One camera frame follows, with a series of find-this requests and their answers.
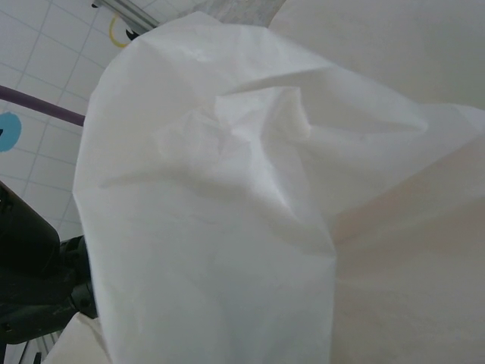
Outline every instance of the blue sticker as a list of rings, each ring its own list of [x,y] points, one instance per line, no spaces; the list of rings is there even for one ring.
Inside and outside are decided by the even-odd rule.
[[[0,152],[12,149],[20,138],[22,123],[15,114],[7,112],[0,115]]]

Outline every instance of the blue circle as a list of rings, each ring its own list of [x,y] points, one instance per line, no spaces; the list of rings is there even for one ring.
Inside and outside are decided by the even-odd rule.
[[[0,152],[12,149],[20,138],[22,123],[15,114],[7,112],[0,115]]]

